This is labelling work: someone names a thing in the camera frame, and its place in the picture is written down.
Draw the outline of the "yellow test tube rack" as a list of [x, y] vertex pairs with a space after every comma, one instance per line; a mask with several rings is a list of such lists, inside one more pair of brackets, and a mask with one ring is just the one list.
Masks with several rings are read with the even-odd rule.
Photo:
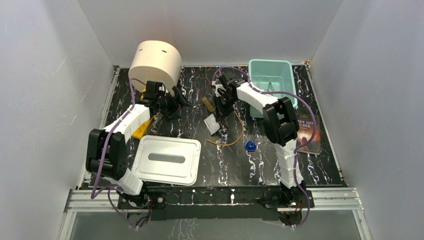
[[[139, 105], [140, 103], [139, 103], [139, 101], [140, 100], [142, 100], [143, 98], [144, 98], [144, 93], [146, 92], [146, 88], [144, 88], [143, 90], [142, 90], [142, 92], [141, 92], [141, 96], [138, 98], [138, 99], [136, 99], [135, 100], [135, 104], [136, 105]], [[149, 119], [148, 120], [146, 120], [146, 121], [144, 121], [140, 126], [139, 126], [139, 128], [132, 134], [132, 137], [133, 138], [136, 138], [136, 139], [138, 139], [138, 140], [140, 140], [143, 136], [145, 136], [146, 135], [146, 133], [147, 133], [147, 131], [148, 131], [148, 129], [149, 129], [149, 127], [151, 126], [151, 124], [152, 124], [152, 122], [153, 122], [153, 119], [154, 119], [154, 117], [153, 116], [151, 116], [151, 113], [150, 113], [150, 111], [148, 112], [148, 116], [149, 116]]]

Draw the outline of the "metal crucible tongs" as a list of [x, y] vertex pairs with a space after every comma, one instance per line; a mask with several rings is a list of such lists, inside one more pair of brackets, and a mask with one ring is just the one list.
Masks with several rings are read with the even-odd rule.
[[268, 93], [268, 94], [271, 94], [271, 95], [272, 95], [272, 94], [276, 94], [276, 92], [277, 92], [277, 91], [275, 90], [274, 85], [273, 85], [273, 83], [272, 83], [272, 82], [269, 82], [269, 83], [268, 83], [268, 86], [267, 86], [267, 89], [266, 89], [266, 90], [267, 90], [267, 93]]

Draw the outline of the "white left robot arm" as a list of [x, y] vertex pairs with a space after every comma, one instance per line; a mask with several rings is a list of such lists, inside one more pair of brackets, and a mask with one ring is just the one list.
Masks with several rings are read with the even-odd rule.
[[136, 99], [131, 86], [131, 104], [127, 110], [110, 125], [95, 128], [88, 135], [85, 169], [96, 176], [92, 199], [100, 193], [97, 189], [100, 178], [105, 178], [115, 189], [130, 195], [135, 207], [147, 206], [150, 198], [142, 190], [143, 181], [128, 168], [127, 142], [153, 116], [172, 118], [182, 108], [194, 106], [175, 86], [171, 91], [157, 81], [147, 81], [144, 86], [140, 99]]

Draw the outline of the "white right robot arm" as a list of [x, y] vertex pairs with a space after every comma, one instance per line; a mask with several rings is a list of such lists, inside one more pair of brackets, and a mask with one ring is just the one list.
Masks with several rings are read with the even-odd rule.
[[288, 97], [277, 98], [258, 89], [231, 73], [222, 74], [218, 83], [221, 94], [214, 96], [215, 119], [221, 121], [243, 101], [262, 110], [265, 135], [273, 143], [280, 166], [281, 199], [288, 207], [295, 207], [304, 195], [303, 177], [297, 160], [296, 141], [300, 129], [293, 104]]

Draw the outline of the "tan test tube brush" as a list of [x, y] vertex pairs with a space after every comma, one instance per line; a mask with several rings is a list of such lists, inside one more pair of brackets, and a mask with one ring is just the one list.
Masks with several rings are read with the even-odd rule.
[[210, 102], [210, 101], [209, 101], [206, 97], [203, 97], [203, 98], [201, 99], [201, 101], [202, 101], [202, 103], [205, 105], [205, 107], [207, 108], [207, 110], [208, 110], [209, 112], [213, 113], [213, 112], [215, 111], [214, 106], [211, 104], [211, 102]]

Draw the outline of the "white paper packet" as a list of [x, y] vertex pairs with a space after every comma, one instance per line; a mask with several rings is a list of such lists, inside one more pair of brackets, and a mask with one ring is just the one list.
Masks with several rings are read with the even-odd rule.
[[211, 135], [215, 134], [220, 129], [220, 124], [216, 121], [215, 115], [213, 113], [203, 121]]

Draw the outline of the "beige cylindrical container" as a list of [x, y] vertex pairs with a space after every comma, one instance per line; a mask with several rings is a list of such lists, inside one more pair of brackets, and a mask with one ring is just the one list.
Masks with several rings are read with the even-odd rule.
[[174, 96], [173, 87], [180, 79], [182, 58], [171, 44], [159, 40], [141, 42], [131, 63], [128, 77], [133, 87], [142, 92], [148, 81], [163, 83]]

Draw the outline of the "blue capped clear tube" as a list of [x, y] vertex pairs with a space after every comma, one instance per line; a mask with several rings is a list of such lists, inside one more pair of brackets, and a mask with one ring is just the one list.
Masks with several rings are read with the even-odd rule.
[[252, 131], [250, 139], [245, 143], [244, 148], [247, 152], [252, 153], [257, 150], [257, 136], [258, 136], [259, 128], [255, 127]]

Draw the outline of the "mint green plastic bin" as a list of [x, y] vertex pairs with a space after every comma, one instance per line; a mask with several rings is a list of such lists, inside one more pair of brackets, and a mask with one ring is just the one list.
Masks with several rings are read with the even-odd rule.
[[[276, 92], [296, 93], [293, 67], [286, 60], [251, 59], [248, 63], [250, 83], [257, 89], [267, 92], [268, 83], [272, 82]], [[273, 94], [274, 97], [288, 97], [294, 109], [298, 108], [298, 99], [287, 94]]]

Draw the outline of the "white rectangular bin lid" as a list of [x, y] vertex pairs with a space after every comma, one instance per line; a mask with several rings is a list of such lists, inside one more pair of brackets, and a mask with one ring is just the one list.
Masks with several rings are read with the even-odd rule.
[[201, 147], [195, 139], [145, 135], [131, 172], [146, 182], [192, 186], [197, 180]]

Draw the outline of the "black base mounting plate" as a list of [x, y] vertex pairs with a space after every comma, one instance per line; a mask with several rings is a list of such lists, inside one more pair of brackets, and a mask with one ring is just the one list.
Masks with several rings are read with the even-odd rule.
[[148, 186], [138, 196], [121, 193], [118, 208], [152, 210], [153, 221], [176, 219], [262, 219], [299, 223], [315, 207], [312, 192], [295, 197], [271, 186]]

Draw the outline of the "aluminium frame rail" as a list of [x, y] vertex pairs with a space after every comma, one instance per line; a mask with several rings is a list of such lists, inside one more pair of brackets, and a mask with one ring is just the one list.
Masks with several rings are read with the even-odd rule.
[[[91, 190], [71, 190], [64, 208], [65, 213], [113, 212], [107, 192], [91, 199]], [[354, 187], [313, 188], [309, 194], [312, 211], [352, 210], [362, 211], [363, 204]]]

